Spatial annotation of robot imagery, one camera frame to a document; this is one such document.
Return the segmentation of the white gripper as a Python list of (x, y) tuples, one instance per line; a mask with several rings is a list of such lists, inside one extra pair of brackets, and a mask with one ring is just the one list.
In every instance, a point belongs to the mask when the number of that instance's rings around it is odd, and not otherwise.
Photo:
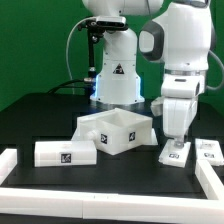
[(182, 149), (187, 133), (197, 113), (196, 99), (165, 98), (163, 102), (163, 131), (167, 137), (175, 138), (174, 147)]

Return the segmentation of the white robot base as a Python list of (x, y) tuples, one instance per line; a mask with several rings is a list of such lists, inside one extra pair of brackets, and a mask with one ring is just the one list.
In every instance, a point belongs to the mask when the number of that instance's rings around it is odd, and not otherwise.
[(136, 72), (137, 35), (126, 31), (104, 33), (102, 70), (95, 79), (92, 104), (106, 109), (141, 105), (141, 78)]

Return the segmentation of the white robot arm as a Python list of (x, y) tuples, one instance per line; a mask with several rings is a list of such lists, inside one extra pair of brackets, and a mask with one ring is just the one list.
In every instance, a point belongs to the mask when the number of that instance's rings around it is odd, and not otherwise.
[(157, 12), (164, 0), (82, 0), (93, 14), (93, 27), (103, 34), (103, 65), (90, 99), (106, 106), (144, 102), (136, 54), (164, 65), (161, 96), (167, 145), (186, 145), (197, 112), (198, 95), (205, 91), (207, 57), (213, 39), (209, 0), (172, 0), (164, 13), (148, 21), (139, 34), (126, 25), (128, 15)]

